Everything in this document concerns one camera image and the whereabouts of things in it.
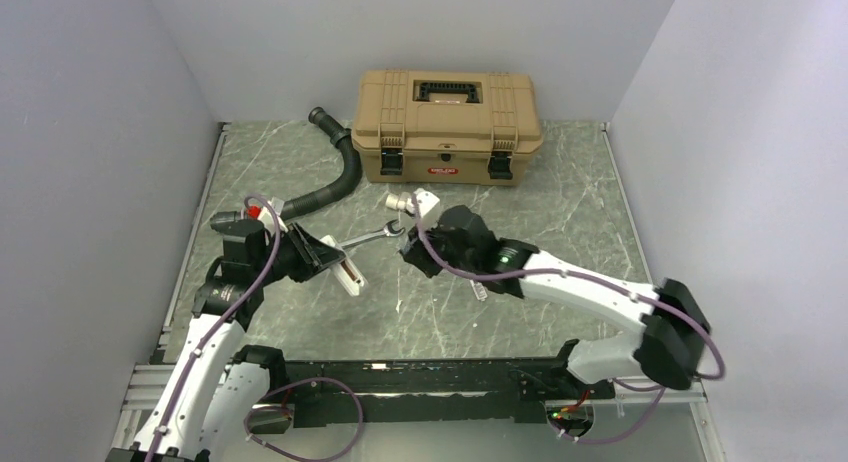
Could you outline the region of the white AC remote control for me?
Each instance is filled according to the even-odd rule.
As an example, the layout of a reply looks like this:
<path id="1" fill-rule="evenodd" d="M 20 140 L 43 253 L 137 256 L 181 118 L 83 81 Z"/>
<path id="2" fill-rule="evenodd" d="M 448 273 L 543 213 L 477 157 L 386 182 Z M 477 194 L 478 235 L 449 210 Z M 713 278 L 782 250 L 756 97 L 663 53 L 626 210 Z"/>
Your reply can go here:
<path id="1" fill-rule="evenodd" d="M 333 236 L 325 235 L 320 239 L 320 241 L 342 252 L 342 260 L 330 267 L 331 273 L 349 296 L 360 296 L 367 285 L 367 281 L 361 271 L 352 262 L 350 257 L 347 255 L 347 252 L 342 248 L 342 245 Z"/>

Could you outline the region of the white battery cover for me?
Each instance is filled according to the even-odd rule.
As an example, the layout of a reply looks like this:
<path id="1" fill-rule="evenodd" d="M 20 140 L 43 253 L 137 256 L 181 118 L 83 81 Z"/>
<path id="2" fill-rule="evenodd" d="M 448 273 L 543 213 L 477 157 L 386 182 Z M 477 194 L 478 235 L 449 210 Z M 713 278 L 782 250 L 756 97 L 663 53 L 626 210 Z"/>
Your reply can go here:
<path id="1" fill-rule="evenodd" d="M 488 298 L 488 291 L 479 281 L 470 281 L 470 286 L 477 301 L 483 302 Z"/>

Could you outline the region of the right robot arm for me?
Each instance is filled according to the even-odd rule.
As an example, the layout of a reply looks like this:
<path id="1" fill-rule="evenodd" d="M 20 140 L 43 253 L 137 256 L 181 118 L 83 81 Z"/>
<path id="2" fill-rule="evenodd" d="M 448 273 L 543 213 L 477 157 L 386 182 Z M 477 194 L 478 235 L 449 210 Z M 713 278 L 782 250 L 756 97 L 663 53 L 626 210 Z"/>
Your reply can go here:
<path id="1" fill-rule="evenodd" d="M 567 343 L 565 361 L 550 373 L 564 397 L 619 377 L 642 375 L 661 387 L 685 390 L 701 376 L 711 327 L 678 280 L 655 286 L 583 269 L 529 242 L 497 237 L 463 205 L 446 210 L 432 227 L 414 222 L 399 253 L 428 277 L 447 271 L 490 292 L 558 303 L 616 326 L 616 337 Z"/>

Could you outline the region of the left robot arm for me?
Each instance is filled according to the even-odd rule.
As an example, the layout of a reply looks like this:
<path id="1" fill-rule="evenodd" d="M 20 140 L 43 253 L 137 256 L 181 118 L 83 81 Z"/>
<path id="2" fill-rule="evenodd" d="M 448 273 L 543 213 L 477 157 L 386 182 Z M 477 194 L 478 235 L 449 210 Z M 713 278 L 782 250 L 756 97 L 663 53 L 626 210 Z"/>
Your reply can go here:
<path id="1" fill-rule="evenodd" d="M 342 262 L 329 236 L 300 225 L 243 218 L 212 228 L 223 243 L 195 294 L 184 346 L 150 417 L 110 461 L 211 461 L 259 400 L 279 399 L 289 378 L 281 350 L 241 344 L 267 285 L 305 282 Z"/>

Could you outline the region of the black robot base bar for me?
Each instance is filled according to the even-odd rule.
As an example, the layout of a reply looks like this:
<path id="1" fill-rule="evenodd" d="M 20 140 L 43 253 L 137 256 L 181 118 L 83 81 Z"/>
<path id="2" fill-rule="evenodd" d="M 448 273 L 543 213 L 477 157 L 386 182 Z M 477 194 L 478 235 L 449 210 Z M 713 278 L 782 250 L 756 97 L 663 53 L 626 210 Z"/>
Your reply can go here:
<path id="1" fill-rule="evenodd" d="M 613 385 L 587 385 L 556 357 L 294 361 L 271 379 L 261 407 L 297 428 L 330 424 L 506 419 L 543 423 L 545 409 L 611 400 Z"/>

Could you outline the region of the white pipe elbow fitting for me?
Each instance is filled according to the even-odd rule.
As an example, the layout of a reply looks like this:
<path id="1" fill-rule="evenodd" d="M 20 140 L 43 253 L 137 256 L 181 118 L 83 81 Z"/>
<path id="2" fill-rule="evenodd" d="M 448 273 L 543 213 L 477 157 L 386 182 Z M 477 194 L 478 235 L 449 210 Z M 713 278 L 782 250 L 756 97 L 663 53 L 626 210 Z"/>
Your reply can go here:
<path id="1" fill-rule="evenodd" d="M 385 207 L 397 212 L 407 214 L 414 213 L 414 203 L 412 202 L 412 194 L 403 192 L 400 194 L 389 193 L 385 199 Z"/>

